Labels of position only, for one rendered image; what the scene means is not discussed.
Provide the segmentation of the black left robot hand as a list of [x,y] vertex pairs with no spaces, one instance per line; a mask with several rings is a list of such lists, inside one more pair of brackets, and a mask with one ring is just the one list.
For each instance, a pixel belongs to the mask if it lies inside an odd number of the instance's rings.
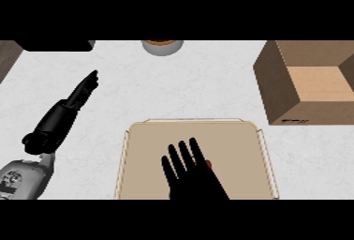
[[32,133],[23,137],[21,143],[27,154],[51,154],[55,151],[70,131],[77,111],[97,87],[98,72],[94,70],[67,98],[61,99],[44,114]]

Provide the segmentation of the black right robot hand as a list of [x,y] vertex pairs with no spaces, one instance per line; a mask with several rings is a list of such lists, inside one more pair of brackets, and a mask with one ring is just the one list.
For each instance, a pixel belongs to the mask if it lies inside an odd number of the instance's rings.
[[194,138],[170,144],[169,157],[162,156],[162,169],[172,201],[225,201],[229,197],[203,157]]

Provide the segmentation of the beige flat tray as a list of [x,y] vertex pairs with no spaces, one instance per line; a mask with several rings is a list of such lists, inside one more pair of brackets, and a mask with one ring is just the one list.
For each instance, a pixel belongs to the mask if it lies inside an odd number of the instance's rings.
[[166,148],[197,141],[231,199],[277,199],[277,182],[260,129],[232,119],[148,119],[125,131],[114,197],[165,199],[160,158]]

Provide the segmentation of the brown cardboard box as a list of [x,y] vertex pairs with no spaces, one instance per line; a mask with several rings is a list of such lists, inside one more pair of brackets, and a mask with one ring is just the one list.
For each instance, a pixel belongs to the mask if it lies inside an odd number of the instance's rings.
[[253,75],[269,125],[354,125],[354,40],[266,41]]

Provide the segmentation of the black appliance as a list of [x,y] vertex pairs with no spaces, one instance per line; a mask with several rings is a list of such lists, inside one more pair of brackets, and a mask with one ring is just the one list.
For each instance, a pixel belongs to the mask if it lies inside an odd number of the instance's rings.
[[16,40],[27,52],[89,52],[94,40]]

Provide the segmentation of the grey can with orange top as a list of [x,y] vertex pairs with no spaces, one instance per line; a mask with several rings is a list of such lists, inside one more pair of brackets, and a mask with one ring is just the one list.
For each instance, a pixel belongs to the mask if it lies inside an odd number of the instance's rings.
[[144,40],[142,48],[154,56],[167,56],[179,51],[182,44],[182,40]]

